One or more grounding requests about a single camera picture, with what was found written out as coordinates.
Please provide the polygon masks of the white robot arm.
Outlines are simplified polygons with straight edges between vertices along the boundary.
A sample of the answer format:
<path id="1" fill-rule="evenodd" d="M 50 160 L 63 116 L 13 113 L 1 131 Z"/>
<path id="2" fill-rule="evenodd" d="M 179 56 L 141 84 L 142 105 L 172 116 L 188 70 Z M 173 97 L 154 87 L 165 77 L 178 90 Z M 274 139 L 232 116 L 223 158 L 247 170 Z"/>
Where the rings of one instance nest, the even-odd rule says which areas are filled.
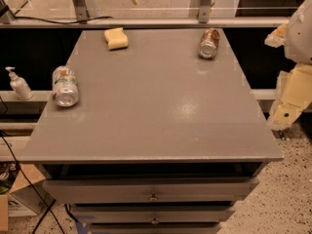
<path id="1" fill-rule="evenodd" d="M 272 130 L 282 131 L 312 102 L 312 0 L 304 0 L 289 22 L 268 34 L 264 43 L 284 46 L 285 57 L 295 62 L 290 72 L 281 71 L 277 78 L 276 98 L 267 120 Z"/>

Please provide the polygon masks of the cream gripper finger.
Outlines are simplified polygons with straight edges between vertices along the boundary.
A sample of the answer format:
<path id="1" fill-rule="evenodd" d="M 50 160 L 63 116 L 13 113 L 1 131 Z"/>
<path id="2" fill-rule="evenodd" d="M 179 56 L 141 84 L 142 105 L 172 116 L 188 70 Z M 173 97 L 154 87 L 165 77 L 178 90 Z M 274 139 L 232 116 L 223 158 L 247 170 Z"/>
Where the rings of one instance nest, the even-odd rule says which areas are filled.
<path id="1" fill-rule="evenodd" d="M 286 31 L 288 25 L 283 23 L 274 29 L 270 34 L 267 35 L 264 40 L 264 44 L 270 47 L 278 48 L 284 45 L 286 38 Z"/>
<path id="2" fill-rule="evenodd" d="M 290 72 L 281 71 L 276 84 L 276 98 L 269 111 L 271 130 L 289 128 L 312 103 L 312 66 L 297 64 Z"/>

